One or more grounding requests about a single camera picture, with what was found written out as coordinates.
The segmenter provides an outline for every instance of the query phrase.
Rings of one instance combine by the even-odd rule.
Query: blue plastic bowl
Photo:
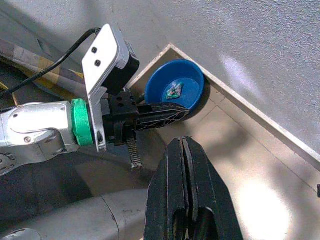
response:
[[[167,91],[179,83],[183,83],[181,96],[167,99]],[[169,61],[150,77],[144,91],[145,102],[176,103],[189,109],[191,113],[200,101],[204,85],[204,74],[196,64],[185,59]]]

